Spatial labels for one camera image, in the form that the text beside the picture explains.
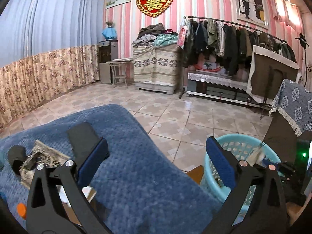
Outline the light blue paper card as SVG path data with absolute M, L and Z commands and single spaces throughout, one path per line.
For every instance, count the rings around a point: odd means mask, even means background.
M 59 197 L 60 197 L 61 201 L 64 204 L 66 204 L 69 208 L 71 208 L 71 204 L 67 198 L 67 195 L 65 193 L 63 186 L 58 185 L 57 189 L 58 189 Z M 88 202 L 91 202 L 97 193 L 96 190 L 94 188 L 92 188 L 91 186 L 87 186 L 87 187 L 82 188 L 82 192 L 83 192 L 84 196 L 86 197 L 86 199 L 88 200 Z

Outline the grey printed snack bag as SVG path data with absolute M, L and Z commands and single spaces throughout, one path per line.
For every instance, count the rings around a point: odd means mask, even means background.
M 69 159 L 69 156 L 36 140 L 30 155 L 19 169 L 21 184 L 28 190 L 30 189 L 34 172 L 39 164 L 43 164 L 47 168 L 56 168 L 62 166 Z

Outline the orange bottle cap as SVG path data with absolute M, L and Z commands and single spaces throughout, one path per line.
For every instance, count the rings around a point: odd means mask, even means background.
M 18 215 L 22 218 L 22 219 L 26 219 L 27 218 L 27 206 L 23 203 L 19 203 L 16 206 L 16 210 Z

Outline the light blue plastic basket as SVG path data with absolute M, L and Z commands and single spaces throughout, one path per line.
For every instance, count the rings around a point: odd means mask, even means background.
M 257 138 L 241 134 L 227 134 L 215 139 L 222 149 L 231 152 L 238 161 L 245 160 L 250 166 L 258 165 L 264 168 L 273 165 L 281 181 L 281 173 L 277 168 L 280 158 L 266 143 Z M 204 159 L 204 175 L 201 185 L 208 189 L 222 203 L 222 206 L 231 192 L 231 189 L 223 184 L 207 153 Z M 234 221 L 235 224 L 240 223 L 244 219 L 255 190 L 256 187 L 254 185 L 250 186 L 243 206 Z

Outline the blue textured table cloth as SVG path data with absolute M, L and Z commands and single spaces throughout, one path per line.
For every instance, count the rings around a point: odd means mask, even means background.
M 105 105 L 62 117 L 1 139 L 1 154 L 14 145 L 30 152 L 41 141 L 72 156 L 67 130 L 90 123 L 108 142 L 109 158 L 91 186 L 97 211 L 113 233 L 201 233 L 221 203 L 172 164 L 135 117 L 119 105 Z

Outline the blue floral sofa cover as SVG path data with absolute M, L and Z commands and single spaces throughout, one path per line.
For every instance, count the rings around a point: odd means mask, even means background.
M 311 131 L 311 91 L 289 79 L 284 79 L 273 99 L 269 115 L 278 112 L 291 126 L 296 136 Z

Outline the low tv stand with lace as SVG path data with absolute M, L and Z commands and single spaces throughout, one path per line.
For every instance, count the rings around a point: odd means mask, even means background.
M 189 96 L 214 99 L 247 107 L 270 108 L 270 103 L 267 100 L 247 92 L 247 81 L 239 81 L 219 74 L 190 71 L 187 73 L 187 85 L 184 88 Z

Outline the small metal folding table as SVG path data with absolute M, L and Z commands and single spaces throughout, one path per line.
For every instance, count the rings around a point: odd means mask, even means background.
M 127 69 L 128 66 L 131 65 L 132 63 L 133 58 L 114 59 L 113 61 L 106 62 L 106 64 L 110 67 L 112 72 L 113 88 L 115 88 L 117 84 L 121 82 L 123 82 L 125 87 L 128 88 Z

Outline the hanging dark clothes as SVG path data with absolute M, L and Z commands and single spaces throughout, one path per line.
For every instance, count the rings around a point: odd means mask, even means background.
M 236 75 L 240 65 L 251 67 L 253 47 L 264 47 L 296 62 L 293 49 L 285 40 L 278 40 L 264 32 L 250 31 L 238 25 L 223 24 L 220 21 L 195 21 L 188 19 L 184 25 L 186 31 L 183 47 L 180 51 L 182 66 L 196 66 L 199 56 L 212 55 L 216 63 L 230 76 Z

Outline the blue and floral curtain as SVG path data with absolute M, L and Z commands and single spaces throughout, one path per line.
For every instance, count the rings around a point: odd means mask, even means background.
M 1 14 L 1 126 L 99 79 L 104 0 L 10 0 Z

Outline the patterned cloth covered cabinet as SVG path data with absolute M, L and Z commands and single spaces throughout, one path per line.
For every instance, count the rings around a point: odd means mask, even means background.
M 179 87 L 181 65 L 175 44 L 133 48 L 134 84 L 138 89 L 174 94 Z

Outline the framed couple silhouette poster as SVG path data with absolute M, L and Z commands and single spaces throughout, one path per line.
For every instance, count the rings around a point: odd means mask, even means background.
M 236 0 L 236 6 L 238 20 L 268 29 L 268 8 L 265 0 Z

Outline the pile of folded clothes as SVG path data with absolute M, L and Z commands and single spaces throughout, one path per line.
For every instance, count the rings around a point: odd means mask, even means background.
M 165 29 L 162 23 L 149 25 L 141 28 L 137 38 L 132 42 L 132 47 L 153 45 L 155 47 L 165 47 L 176 44 L 178 41 L 177 32 L 172 29 Z

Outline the metal clothes rack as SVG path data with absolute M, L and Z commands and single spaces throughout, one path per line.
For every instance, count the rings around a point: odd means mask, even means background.
M 215 22 L 220 22 L 220 23 L 225 23 L 225 24 L 230 24 L 230 25 L 235 25 L 237 27 L 241 27 L 241 28 L 245 28 L 245 29 L 250 29 L 250 30 L 254 30 L 254 31 L 257 31 L 257 32 L 262 32 L 264 34 L 266 34 L 267 36 L 269 37 L 272 37 L 280 42 L 285 42 L 287 43 L 287 41 L 281 39 L 281 38 L 278 38 L 277 36 L 274 36 L 272 34 L 269 34 L 268 32 L 264 32 L 262 30 L 259 30 L 257 28 L 254 28 L 254 27 L 249 27 L 249 26 L 246 26 L 244 24 L 241 24 L 241 23 L 236 23 L 236 22 L 231 22 L 231 21 L 227 21 L 227 20 L 222 20 L 222 19 L 215 19 L 215 18 L 206 18 L 206 17 L 202 17 L 202 16 L 188 16 L 188 15 L 185 15 L 183 17 L 183 19 L 181 20 L 180 22 L 180 27 L 184 27 L 185 25 L 187 25 L 187 23 L 189 22 L 190 19 L 193 19 L 193 20 L 204 20 L 204 21 L 208 21 L 208 20 L 212 20 L 212 21 L 215 21 Z M 181 83 L 181 86 L 182 86 L 182 89 L 180 90 L 179 92 L 179 95 L 178 95 L 178 98 L 181 99 L 182 96 L 187 92 L 187 86 L 184 86 L 184 71 L 185 69 L 183 69 L 183 76 L 182 76 L 182 83 Z

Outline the red heart wall decoration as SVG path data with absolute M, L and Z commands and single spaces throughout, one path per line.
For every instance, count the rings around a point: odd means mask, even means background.
M 145 15 L 156 18 L 162 14 L 173 0 L 136 0 L 137 8 Z

